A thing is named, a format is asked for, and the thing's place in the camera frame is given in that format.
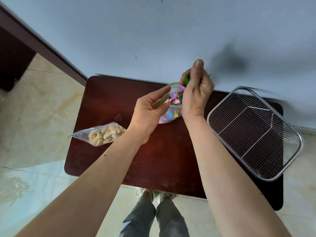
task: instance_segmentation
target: metal wire rack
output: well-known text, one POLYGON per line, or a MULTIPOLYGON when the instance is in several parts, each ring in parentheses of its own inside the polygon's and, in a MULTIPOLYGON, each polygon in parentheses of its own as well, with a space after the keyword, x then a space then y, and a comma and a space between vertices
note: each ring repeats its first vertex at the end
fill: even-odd
POLYGON ((259 179, 277 179, 303 146, 301 134, 249 87, 229 93, 208 115, 219 140, 259 179))

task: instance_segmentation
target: bag of colorful pieces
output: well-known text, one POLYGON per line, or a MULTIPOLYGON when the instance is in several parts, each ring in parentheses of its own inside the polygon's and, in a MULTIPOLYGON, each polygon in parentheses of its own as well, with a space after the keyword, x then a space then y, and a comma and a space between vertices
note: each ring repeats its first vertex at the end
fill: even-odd
POLYGON ((115 141, 125 131, 126 129, 119 124, 111 122, 106 125, 99 125, 77 131, 70 136, 88 142, 93 146, 100 146, 115 141))
POLYGON ((181 116, 182 112, 182 96, 185 89, 178 82, 169 84, 171 90, 160 99, 160 104, 169 103, 168 111, 160 117, 159 124, 169 123, 181 116))

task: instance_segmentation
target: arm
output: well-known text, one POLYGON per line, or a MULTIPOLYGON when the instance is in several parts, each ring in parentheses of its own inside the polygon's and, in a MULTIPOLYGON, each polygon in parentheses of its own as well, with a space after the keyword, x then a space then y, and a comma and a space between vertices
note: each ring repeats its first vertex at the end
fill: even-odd
POLYGON ((127 131, 16 236, 96 236, 134 155, 168 110, 158 105, 169 91, 138 99, 127 131))
POLYGON ((192 139, 204 191, 222 236, 290 236, 268 201, 204 119, 214 85, 198 60, 183 94, 182 115, 192 139))

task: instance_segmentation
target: wooden table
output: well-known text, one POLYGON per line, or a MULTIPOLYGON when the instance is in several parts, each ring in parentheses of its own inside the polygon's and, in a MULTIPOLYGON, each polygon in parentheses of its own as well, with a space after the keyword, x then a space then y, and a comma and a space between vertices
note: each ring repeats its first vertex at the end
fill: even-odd
MULTIPOLYGON (((104 76, 90 77, 74 132, 112 121, 128 128, 136 100, 163 86, 104 76)), ((226 93, 211 94, 205 107, 205 118, 225 96, 226 93)), ((283 114, 279 104, 270 104, 283 114)), ((72 138, 65 172, 74 176, 81 175, 109 146, 110 144, 94 147, 72 138)), ((283 176, 272 182, 264 182, 253 176, 243 164, 239 164, 274 210, 279 210, 283 205, 283 176)), ((142 145, 135 155, 123 184, 206 198, 193 145, 183 118, 157 126, 148 142, 142 145)))

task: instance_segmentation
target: light blue wall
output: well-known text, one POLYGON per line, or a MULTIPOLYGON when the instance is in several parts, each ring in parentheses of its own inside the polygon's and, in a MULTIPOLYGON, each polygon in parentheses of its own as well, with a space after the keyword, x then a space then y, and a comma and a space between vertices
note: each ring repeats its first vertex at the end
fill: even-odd
POLYGON ((316 0, 1 0, 86 76, 174 82, 205 61, 316 128, 316 0))

